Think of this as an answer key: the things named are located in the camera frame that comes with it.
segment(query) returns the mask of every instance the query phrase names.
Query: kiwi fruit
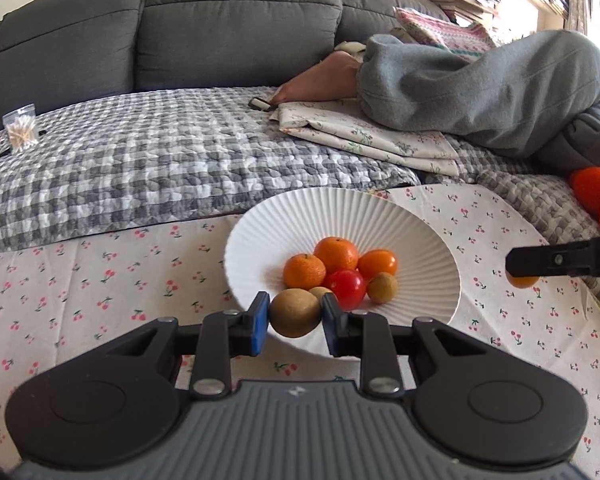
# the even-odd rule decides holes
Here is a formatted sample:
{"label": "kiwi fruit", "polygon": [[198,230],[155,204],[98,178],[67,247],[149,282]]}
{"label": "kiwi fruit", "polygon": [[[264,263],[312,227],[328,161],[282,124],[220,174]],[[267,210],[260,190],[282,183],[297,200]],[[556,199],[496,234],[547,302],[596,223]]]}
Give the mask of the kiwi fruit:
{"label": "kiwi fruit", "polygon": [[283,290],[269,305],[269,322],[284,337],[302,337],[320,323],[320,301],[302,288]]}

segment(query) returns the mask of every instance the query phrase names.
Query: robotic arm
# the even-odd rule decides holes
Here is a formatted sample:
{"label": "robotic arm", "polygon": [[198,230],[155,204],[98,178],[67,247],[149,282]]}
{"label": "robotic arm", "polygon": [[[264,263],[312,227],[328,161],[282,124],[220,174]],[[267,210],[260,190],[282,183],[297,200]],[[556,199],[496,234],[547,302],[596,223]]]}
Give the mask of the robotic arm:
{"label": "robotic arm", "polygon": [[[600,238],[514,249],[506,268],[600,276]],[[11,477],[584,480],[569,462],[587,421],[579,392],[430,318],[391,326],[327,294],[328,348],[361,360],[360,386],[241,381],[232,391],[230,358],[260,353],[268,306],[260,292],[247,312],[200,325],[157,319],[30,379],[5,412],[24,459]],[[178,390],[183,354],[196,359]]]}

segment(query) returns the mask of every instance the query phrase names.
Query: white fruit bowl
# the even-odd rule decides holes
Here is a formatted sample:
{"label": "white fruit bowl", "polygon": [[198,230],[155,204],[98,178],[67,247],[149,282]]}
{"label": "white fruit bowl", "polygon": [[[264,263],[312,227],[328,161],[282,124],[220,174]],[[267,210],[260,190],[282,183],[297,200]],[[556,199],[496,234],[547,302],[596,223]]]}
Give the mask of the white fruit bowl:
{"label": "white fruit bowl", "polygon": [[[448,247],[421,219],[389,200],[350,189],[312,187],[273,196],[235,225],[224,251],[229,287],[244,310],[260,290],[275,297],[285,289],[282,269],[294,254],[312,253],[327,236],[353,242],[360,255],[389,249],[398,259],[398,293],[387,304],[360,308],[383,314],[391,324],[418,316],[448,323],[458,307],[460,275]],[[269,333],[298,349],[328,356],[322,326],[296,339]]]}

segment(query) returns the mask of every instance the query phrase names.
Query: cherry print tablecloth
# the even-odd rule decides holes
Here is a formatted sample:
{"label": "cherry print tablecloth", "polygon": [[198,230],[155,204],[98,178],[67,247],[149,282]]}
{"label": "cherry print tablecloth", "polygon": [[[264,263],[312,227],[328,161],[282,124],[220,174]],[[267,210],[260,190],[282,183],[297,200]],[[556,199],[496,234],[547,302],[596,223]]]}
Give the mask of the cherry print tablecloth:
{"label": "cherry print tablecloth", "polygon": [[[451,325],[570,380],[589,405],[574,457],[600,478],[600,308],[578,279],[512,288],[504,257],[544,243],[500,198],[479,186],[436,185],[380,193],[427,221],[451,249],[462,295]],[[183,324],[235,308],[222,268],[237,216],[164,224],[0,254],[0,466],[19,457],[4,406],[27,378],[158,316]],[[184,386],[192,358],[178,378]],[[413,384],[406,359],[407,384]],[[269,337],[257,358],[232,361],[234,381],[357,378],[357,362],[304,354]]]}

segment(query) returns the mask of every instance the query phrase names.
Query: sofa backrest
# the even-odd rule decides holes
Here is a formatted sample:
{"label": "sofa backrest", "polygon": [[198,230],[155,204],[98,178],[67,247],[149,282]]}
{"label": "sofa backrest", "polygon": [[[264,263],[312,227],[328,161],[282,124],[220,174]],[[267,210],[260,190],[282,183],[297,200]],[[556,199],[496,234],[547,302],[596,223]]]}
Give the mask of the sofa backrest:
{"label": "sofa backrest", "polygon": [[144,0],[35,0],[0,22],[2,116],[25,104],[48,112],[134,90]]}
{"label": "sofa backrest", "polygon": [[35,0],[0,22],[2,116],[133,91],[276,86],[427,0]]}
{"label": "sofa backrest", "polygon": [[446,14],[429,0],[342,0],[342,18],[336,44],[343,41],[363,43],[373,34],[388,34],[397,22],[394,7],[408,7],[434,18],[448,21]]}
{"label": "sofa backrest", "polygon": [[275,86],[331,50],[342,0],[146,0],[138,90]]}

